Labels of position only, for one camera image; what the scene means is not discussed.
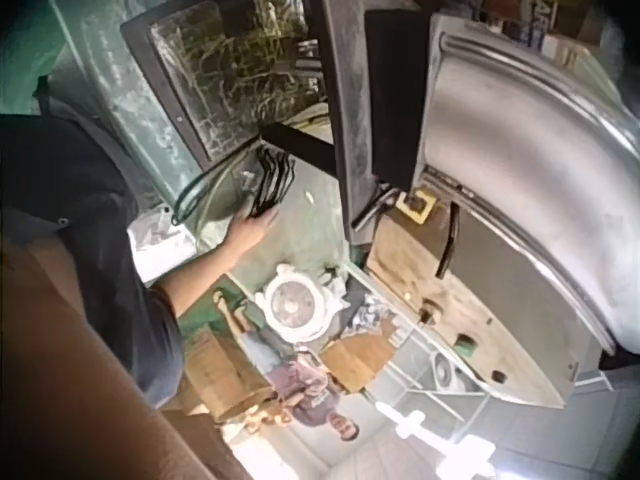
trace cracked glass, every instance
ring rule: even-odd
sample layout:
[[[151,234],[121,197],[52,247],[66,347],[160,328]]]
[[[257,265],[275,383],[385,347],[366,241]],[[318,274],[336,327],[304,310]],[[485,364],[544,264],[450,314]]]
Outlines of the cracked glass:
[[[213,163],[317,103],[313,78],[275,70],[307,37],[301,0],[202,2],[151,28],[156,48]]]

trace person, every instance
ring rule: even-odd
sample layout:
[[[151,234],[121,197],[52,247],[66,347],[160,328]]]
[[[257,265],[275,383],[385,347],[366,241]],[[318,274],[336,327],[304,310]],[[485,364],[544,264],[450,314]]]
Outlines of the person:
[[[147,401],[160,407],[184,368],[177,318],[264,237],[277,212],[250,218],[243,208],[218,248],[147,288],[127,234],[136,198],[79,124],[2,115],[0,155],[3,237],[30,251]]]
[[[216,306],[226,310],[222,292],[213,293]],[[281,358],[260,337],[255,325],[244,315],[244,306],[228,315],[229,330],[256,369],[273,385],[282,406],[303,425],[318,427],[328,424],[342,441],[358,438],[360,427],[337,411],[340,391],[331,375],[316,365],[310,354],[296,352]]]

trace cardboard box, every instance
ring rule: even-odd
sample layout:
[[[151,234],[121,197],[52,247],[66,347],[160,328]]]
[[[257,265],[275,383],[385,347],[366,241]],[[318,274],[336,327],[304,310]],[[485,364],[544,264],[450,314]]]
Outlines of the cardboard box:
[[[393,358],[395,348],[389,337],[394,330],[391,320],[384,320],[381,335],[361,333],[341,338],[329,345],[320,359],[347,392],[359,392]]]
[[[186,376],[218,422],[234,418],[273,394],[233,337],[205,325],[187,340]]]

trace black t-shirt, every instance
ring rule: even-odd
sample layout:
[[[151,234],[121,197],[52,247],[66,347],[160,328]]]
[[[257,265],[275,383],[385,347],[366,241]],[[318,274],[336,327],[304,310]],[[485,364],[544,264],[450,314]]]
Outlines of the black t-shirt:
[[[137,205],[120,172],[77,124],[51,117],[0,115],[0,157],[3,234],[25,244],[57,233],[87,321],[160,406],[184,369],[182,339],[163,292],[135,269],[127,227]]]

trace wooden board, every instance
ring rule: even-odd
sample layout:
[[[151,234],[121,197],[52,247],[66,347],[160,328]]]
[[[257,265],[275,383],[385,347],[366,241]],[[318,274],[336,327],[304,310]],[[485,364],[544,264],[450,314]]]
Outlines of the wooden board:
[[[434,213],[432,224],[446,222],[446,211]],[[435,278],[438,263],[391,216],[381,219],[367,263],[374,278],[414,312],[423,309],[425,299],[442,307],[444,314],[430,328],[450,346],[461,334],[475,340],[478,347],[465,361],[501,395],[534,405],[564,406],[564,395],[494,312],[451,272],[443,280]],[[495,371],[504,374],[504,383],[494,381]]]
[[[391,360],[395,349],[388,338],[391,321],[383,322],[381,335],[361,333],[342,338],[320,353],[320,359],[349,393],[366,387]]]
[[[226,421],[262,403],[272,387],[232,337],[198,329],[187,342],[185,372],[217,421]]]

